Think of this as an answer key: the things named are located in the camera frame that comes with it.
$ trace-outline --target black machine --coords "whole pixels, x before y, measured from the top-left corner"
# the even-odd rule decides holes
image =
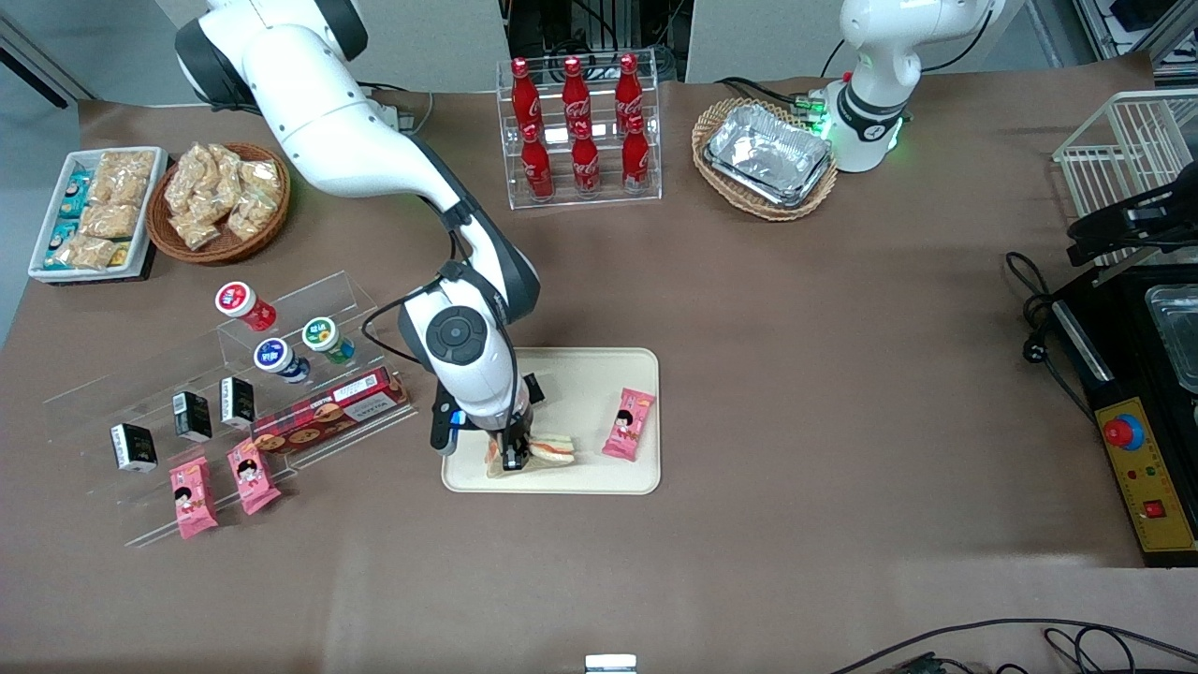
[[[1198,164],[1069,233],[1076,266],[1198,243]],[[1082,382],[1144,563],[1198,566],[1198,263],[1094,267],[1041,308]]]

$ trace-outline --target coca-cola bottle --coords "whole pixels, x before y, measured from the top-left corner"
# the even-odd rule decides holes
[[[636,54],[619,57],[616,84],[616,132],[628,133],[628,120],[641,115],[641,80],[636,79]]]
[[[649,142],[645,139],[645,117],[628,117],[624,136],[624,190],[640,194],[649,186]]]
[[[540,120],[540,93],[528,79],[528,61],[525,57],[512,59],[512,109],[516,113],[520,133],[522,135],[526,127],[532,127],[539,135],[544,126]]]
[[[574,159],[574,186],[579,196],[593,199],[599,193],[599,148],[591,139],[591,122],[577,128],[579,138],[574,140],[570,156]]]
[[[525,177],[528,178],[528,189],[533,201],[547,201],[553,198],[553,176],[549,171],[549,152],[540,144],[540,135],[533,126],[520,129],[524,135],[525,146],[520,151],[520,160],[524,162]]]
[[[579,139],[583,132],[591,138],[591,91],[582,81],[582,61],[577,56],[565,57],[565,85],[562,87],[562,105],[565,107],[565,128],[570,138]]]

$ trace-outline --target red cookie box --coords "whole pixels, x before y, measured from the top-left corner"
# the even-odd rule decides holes
[[[254,445],[264,453],[307,450],[379,414],[407,405],[399,378],[377,368],[254,423]]]

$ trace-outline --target red button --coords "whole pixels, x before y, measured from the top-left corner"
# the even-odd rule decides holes
[[[1102,425],[1102,436],[1117,448],[1126,448],[1136,439],[1136,433],[1132,431],[1131,424],[1121,419],[1112,419]]]

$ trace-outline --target pink snack package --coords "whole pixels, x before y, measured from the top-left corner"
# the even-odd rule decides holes
[[[262,455],[253,441],[242,441],[229,453],[229,468],[237,479],[237,496],[246,515],[254,515],[262,506],[283,496],[271,481]]]
[[[171,470],[170,486],[175,490],[175,521],[184,540],[217,526],[208,498],[207,460],[200,457]]]
[[[612,425],[611,436],[604,443],[603,454],[636,461],[636,445],[641,441],[641,430],[645,429],[649,407],[655,400],[648,394],[624,389],[621,394],[619,412],[616,413],[616,424]]]

